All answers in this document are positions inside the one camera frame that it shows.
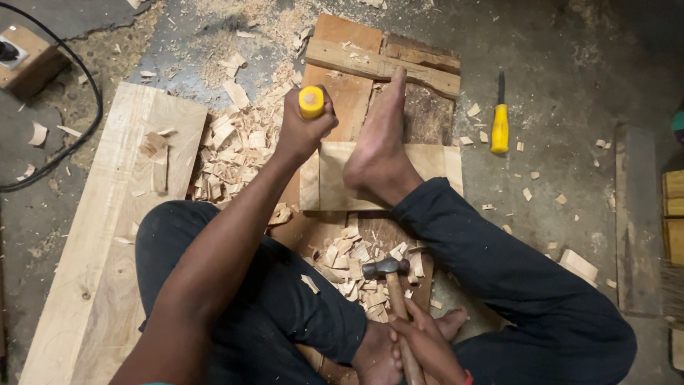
black pants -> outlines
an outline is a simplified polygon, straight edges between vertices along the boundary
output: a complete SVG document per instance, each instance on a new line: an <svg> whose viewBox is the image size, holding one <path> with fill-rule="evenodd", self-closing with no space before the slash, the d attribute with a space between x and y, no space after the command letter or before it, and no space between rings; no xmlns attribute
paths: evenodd
<svg viewBox="0 0 684 385"><path fill-rule="evenodd" d="M218 213L172 201L137 233L138 283L147 315L185 249ZM454 346L478 384L617 384L636 339L613 303L581 278L483 219L445 178L431 179L392 211L465 290L516 326ZM309 275L320 293L301 281ZM210 384L324 384L293 346L349 364L365 332L363 309L269 237L213 331Z"/></svg>

yellow screwdriver handle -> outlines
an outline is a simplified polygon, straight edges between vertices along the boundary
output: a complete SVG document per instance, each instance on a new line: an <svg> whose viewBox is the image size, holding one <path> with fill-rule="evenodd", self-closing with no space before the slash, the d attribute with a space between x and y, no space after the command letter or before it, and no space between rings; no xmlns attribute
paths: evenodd
<svg viewBox="0 0 684 385"><path fill-rule="evenodd" d="M316 119L325 111L323 90L316 86L304 87L299 93L299 102L304 119Z"/></svg>
<svg viewBox="0 0 684 385"><path fill-rule="evenodd" d="M492 152L508 151L508 117L506 104L499 104L494 109L494 124L492 125Z"/></svg>

fist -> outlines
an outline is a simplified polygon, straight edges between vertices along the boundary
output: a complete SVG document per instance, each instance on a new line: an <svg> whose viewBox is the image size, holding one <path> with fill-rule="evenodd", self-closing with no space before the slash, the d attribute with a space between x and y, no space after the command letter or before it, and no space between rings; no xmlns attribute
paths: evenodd
<svg viewBox="0 0 684 385"><path fill-rule="evenodd" d="M324 112L314 119L302 118L299 107L299 88L293 88L285 95L282 128L276 153L293 158L300 164L309 159L318 148L321 139L339 124L334 115L330 95L325 87L318 87L323 90Z"/></svg>

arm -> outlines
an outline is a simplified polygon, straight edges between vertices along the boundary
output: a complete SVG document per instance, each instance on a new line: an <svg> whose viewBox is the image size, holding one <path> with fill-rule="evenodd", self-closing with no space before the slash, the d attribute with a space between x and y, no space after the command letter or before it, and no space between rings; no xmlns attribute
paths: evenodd
<svg viewBox="0 0 684 385"><path fill-rule="evenodd" d="M285 95L278 146L259 174L195 238L161 288L145 332L110 384L197 384L207 372L210 333L231 302L285 186L338 120L301 117L299 90Z"/></svg>

foot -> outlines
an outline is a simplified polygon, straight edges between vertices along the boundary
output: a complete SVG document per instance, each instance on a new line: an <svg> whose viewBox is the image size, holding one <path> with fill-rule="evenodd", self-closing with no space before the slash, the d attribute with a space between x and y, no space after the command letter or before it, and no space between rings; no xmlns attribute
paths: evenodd
<svg viewBox="0 0 684 385"><path fill-rule="evenodd" d="M439 327L439 331L447 341L453 340L456 333L463 323L468 319L466 308L461 306L459 309L449 310L443 317L434 320Z"/></svg>
<svg viewBox="0 0 684 385"><path fill-rule="evenodd" d="M390 339L388 323L368 321L366 334L352 360L360 385L394 385L402 380L399 344Z"/></svg>
<svg viewBox="0 0 684 385"><path fill-rule="evenodd" d="M392 206L423 183L402 144L405 94L406 69L400 66L370 107L343 174L347 188L369 191Z"/></svg>

